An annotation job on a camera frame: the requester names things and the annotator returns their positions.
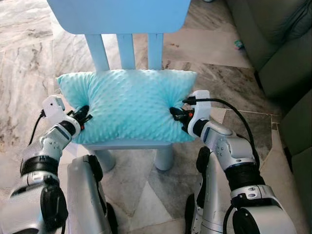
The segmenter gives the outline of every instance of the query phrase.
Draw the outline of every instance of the sofa cushion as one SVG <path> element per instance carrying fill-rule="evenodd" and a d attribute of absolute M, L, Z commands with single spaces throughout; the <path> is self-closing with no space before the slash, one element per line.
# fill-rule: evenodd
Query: sofa cushion
<path fill-rule="evenodd" d="M 290 32 L 288 33 L 287 40 L 296 39 L 305 34 L 312 25 L 312 2 L 304 9 L 300 17 L 296 20 Z"/>
<path fill-rule="evenodd" d="M 235 25 L 246 48 L 247 55 L 257 71 L 278 50 L 280 44 L 267 41 L 255 23 L 247 0 L 227 0 Z"/>
<path fill-rule="evenodd" d="M 251 14 L 262 34 L 271 43 L 283 41 L 298 19 L 306 14 L 309 0 L 247 0 Z M 303 20 L 301 24 L 310 25 Z"/>
<path fill-rule="evenodd" d="M 292 157 L 294 179 L 312 228 L 312 147 Z"/>
<path fill-rule="evenodd" d="M 312 144 L 312 90 L 288 112 L 280 124 L 281 135 L 291 155 Z"/>
<path fill-rule="evenodd" d="M 312 30 L 287 41 L 259 71 L 265 94 L 295 104 L 312 88 Z"/>

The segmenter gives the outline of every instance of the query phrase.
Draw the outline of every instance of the marble floor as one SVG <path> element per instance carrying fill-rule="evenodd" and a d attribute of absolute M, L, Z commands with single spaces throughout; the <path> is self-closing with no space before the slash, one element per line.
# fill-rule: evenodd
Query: marble floor
<path fill-rule="evenodd" d="M 300 234 L 309 233 L 293 176 L 278 133 L 282 110 L 258 88 L 224 0 L 192 0 L 182 29 L 164 36 L 163 68 L 198 72 L 194 90 L 208 89 L 239 109 L 249 122 L 261 158 L 261 173 Z M 103 41 L 111 69 L 120 68 L 115 35 Z M 147 36 L 134 35 L 137 69 L 147 68 Z M 94 71 L 83 35 L 65 32 L 45 0 L 0 0 L 0 208 L 19 177 L 20 152 L 27 146 L 42 101 L 60 91 L 61 74 Z M 212 118 L 241 135 L 235 114 L 213 103 Z M 37 134 L 46 125 L 40 123 Z M 181 234 L 184 206 L 198 172 L 199 140 L 174 145 L 175 163 L 167 172 L 153 165 L 154 150 L 116 150 L 117 162 L 102 185 L 113 205 L 121 234 Z M 59 177 L 67 193 L 67 166 L 86 154 L 70 144 L 61 158 Z"/>

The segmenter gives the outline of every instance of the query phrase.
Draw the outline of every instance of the turquoise cushion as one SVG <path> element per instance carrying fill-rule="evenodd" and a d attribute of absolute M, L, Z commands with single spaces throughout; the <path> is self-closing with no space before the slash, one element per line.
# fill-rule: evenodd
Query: turquoise cushion
<path fill-rule="evenodd" d="M 93 118 L 74 139 L 78 144 L 112 139 L 193 140 L 174 121 L 170 107 L 182 107 L 197 74 L 175 70 L 111 70 L 69 73 L 58 78 L 68 103 L 89 105 Z"/>

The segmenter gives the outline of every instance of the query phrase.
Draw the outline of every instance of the black rubber band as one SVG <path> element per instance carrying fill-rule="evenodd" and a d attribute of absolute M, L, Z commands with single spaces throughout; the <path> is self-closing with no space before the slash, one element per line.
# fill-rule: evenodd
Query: black rubber band
<path fill-rule="evenodd" d="M 58 175 L 59 162 L 49 156 L 36 156 L 23 163 L 20 175 L 23 176 L 30 172 L 46 171 Z"/>
<path fill-rule="evenodd" d="M 201 135 L 201 132 L 205 126 L 205 124 L 208 122 L 208 120 L 198 120 L 196 121 L 196 123 L 194 124 L 194 127 L 193 127 L 193 132 L 195 133 L 195 135 L 197 135 L 198 137 L 200 137 Z"/>
<path fill-rule="evenodd" d="M 231 191 L 250 185 L 265 184 L 258 167 L 253 163 L 244 163 L 225 170 Z"/>
<path fill-rule="evenodd" d="M 73 136 L 75 134 L 76 129 L 75 129 L 75 126 L 72 123 L 64 120 L 64 121 L 62 121 L 59 124 L 62 125 L 70 133 L 70 135 Z"/>

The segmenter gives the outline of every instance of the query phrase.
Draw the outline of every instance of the chair backrest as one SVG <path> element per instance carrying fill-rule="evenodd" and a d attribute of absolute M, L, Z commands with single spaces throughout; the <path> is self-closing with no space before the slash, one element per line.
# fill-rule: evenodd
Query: chair backrest
<path fill-rule="evenodd" d="M 135 69 L 132 33 L 148 33 L 148 68 L 160 70 L 163 33 L 178 31 L 191 0 L 48 0 L 60 25 L 84 34 L 97 71 L 109 70 L 101 34 L 116 34 L 121 66 Z"/>

